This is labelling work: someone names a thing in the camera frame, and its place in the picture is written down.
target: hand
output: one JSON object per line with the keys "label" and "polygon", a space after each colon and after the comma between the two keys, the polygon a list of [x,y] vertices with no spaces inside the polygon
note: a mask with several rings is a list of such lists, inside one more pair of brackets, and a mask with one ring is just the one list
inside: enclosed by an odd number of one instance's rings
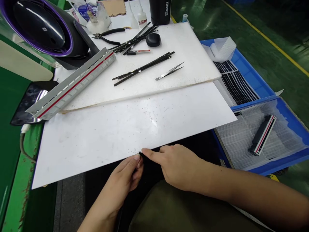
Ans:
{"label": "hand", "polygon": [[213,165],[179,144],[162,146],[160,152],[143,148],[142,153],[161,165],[167,183],[184,191],[199,192],[201,181],[207,181],[204,174]]}
{"label": "hand", "polygon": [[104,211],[103,217],[117,215],[128,193],[138,186],[143,169],[143,158],[139,154],[126,158],[115,168],[94,203]]}

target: scale ruler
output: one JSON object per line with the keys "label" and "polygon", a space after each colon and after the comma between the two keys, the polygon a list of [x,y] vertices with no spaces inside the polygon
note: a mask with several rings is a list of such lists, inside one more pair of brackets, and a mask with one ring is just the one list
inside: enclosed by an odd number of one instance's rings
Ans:
{"label": "scale ruler", "polygon": [[116,56],[113,51],[102,49],[26,112],[31,113],[34,118],[50,120],[114,60]]}

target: green workbench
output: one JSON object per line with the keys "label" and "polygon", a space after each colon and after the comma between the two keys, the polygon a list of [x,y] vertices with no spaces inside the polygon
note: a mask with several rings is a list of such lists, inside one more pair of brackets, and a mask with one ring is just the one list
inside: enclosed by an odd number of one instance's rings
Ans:
{"label": "green workbench", "polygon": [[[62,9],[70,8],[65,0],[50,0]],[[54,68],[40,61],[6,37],[0,39],[52,72]],[[30,80],[0,67],[0,114],[2,162],[0,167],[0,229],[2,232],[53,231],[57,183],[31,190],[35,164],[20,154],[21,126],[9,124]],[[40,148],[43,124],[32,125],[24,140],[25,151],[36,159]]]}

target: black bottle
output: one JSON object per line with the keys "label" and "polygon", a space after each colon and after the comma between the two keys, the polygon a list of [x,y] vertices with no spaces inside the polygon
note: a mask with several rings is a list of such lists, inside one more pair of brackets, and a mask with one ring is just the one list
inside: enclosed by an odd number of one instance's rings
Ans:
{"label": "black bottle", "polygon": [[152,24],[165,25],[170,23],[171,0],[149,0]]}

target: person's right hand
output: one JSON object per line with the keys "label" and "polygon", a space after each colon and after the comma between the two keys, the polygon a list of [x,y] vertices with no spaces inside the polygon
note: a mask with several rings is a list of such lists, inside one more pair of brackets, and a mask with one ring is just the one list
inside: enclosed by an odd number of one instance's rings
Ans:
{"label": "person's right hand", "polygon": [[201,181],[207,183],[211,178],[207,173],[211,174],[213,164],[197,157],[183,145],[162,146],[160,152],[143,148],[142,153],[160,164],[166,182],[178,189],[199,192]]}

